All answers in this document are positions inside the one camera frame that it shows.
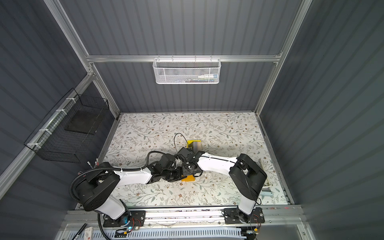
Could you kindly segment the yellow leather card holder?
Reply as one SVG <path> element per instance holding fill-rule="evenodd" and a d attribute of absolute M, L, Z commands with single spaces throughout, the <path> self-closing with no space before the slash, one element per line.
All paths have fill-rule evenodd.
<path fill-rule="evenodd" d="M 196 180 L 196 177 L 193 175 L 186 176 L 184 179 L 182 179 L 182 182 L 194 182 Z"/>

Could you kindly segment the yellow plastic card tray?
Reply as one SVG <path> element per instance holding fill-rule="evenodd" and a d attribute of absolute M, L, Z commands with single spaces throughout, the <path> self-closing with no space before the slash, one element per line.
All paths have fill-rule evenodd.
<path fill-rule="evenodd" d="M 188 148 L 192 151 L 200 151 L 202 149 L 201 140 L 187 140 Z"/>

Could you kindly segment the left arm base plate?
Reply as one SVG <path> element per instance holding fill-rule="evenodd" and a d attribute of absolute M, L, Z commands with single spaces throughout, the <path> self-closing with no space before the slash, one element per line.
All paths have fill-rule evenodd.
<path fill-rule="evenodd" d="M 113 220 L 110 216 L 104 217 L 104 228 L 128 228 L 142 227 L 146 218 L 146 211 L 128 211 L 122 216 Z"/>

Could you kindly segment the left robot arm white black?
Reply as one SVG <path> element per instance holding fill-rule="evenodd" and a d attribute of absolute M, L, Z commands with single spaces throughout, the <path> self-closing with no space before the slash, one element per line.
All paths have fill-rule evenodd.
<path fill-rule="evenodd" d="M 86 212 L 94 211 L 116 220 L 128 214 L 122 201 L 113 196 L 116 188 L 140 184 L 147 185 L 160 180 L 176 182 L 183 180 L 183 168 L 177 165 L 176 157 L 162 153 L 161 159 L 142 168 L 123 169 L 102 163 L 78 175 L 69 187 L 70 196 L 81 204 Z"/>

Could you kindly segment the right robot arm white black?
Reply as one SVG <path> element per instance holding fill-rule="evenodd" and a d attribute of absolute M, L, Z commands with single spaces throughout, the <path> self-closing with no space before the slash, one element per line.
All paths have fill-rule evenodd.
<path fill-rule="evenodd" d="M 246 217 L 251 216 L 267 180 L 267 174 L 248 155 L 240 154 L 238 157 L 229 158 L 181 148 L 176 157 L 182 161 L 186 175 L 216 172 L 230 177 L 241 194 L 238 212 Z"/>

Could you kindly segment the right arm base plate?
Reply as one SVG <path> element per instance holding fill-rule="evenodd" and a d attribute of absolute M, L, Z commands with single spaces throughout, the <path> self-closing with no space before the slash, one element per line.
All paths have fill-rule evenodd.
<path fill-rule="evenodd" d="M 222 215 L 226 224 L 263 224 L 265 217 L 262 208 L 254 208 L 247 215 L 238 208 L 225 208 L 222 210 Z"/>

